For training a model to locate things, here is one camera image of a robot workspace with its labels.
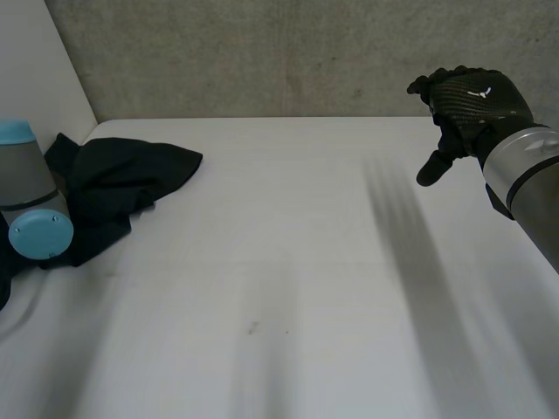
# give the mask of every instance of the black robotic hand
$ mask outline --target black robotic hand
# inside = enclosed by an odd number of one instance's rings
[[[484,143],[494,142],[503,132],[512,130],[512,134],[535,125],[516,86],[496,70],[462,65],[450,71],[439,68],[429,77],[418,77],[408,93],[421,96],[442,134],[438,150],[419,170],[417,180],[422,186],[440,179],[455,159],[488,153]]]

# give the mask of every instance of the robotic hand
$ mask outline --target robotic hand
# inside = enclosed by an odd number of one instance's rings
[[[418,183],[431,186],[455,159],[477,157],[493,207],[515,219],[559,272],[559,133],[534,123],[513,82],[495,70],[441,68],[408,93],[420,95],[442,134]]]

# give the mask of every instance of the concrete wall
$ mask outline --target concrete wall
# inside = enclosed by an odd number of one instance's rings
[[[26,119],[43,150],[97,122],[42,0],[0,1],[0,120]]]
[[[101,121],[423,115],[409,82],[464,64],[559,122],[556,0],[46,3]]]

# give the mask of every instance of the gray cylinder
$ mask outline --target gray cylinder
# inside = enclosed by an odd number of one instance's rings
[[[70,245],[73,226],[27,121],[0,121],[0,212],[9,240],[27,258],[53,258]]]
[[[487,157],[483,175],[559,272],[559,133],[534,127],[507,137]]]

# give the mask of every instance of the white table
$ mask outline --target white table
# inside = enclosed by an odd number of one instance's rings
[[[110,136],[204,162],[99,258],[15,282],[0,333],[31,309],[0,340],[0,417],[559,415],[558,277],[474,159],[415,184],[430,119],[114,120],[90,138]]]

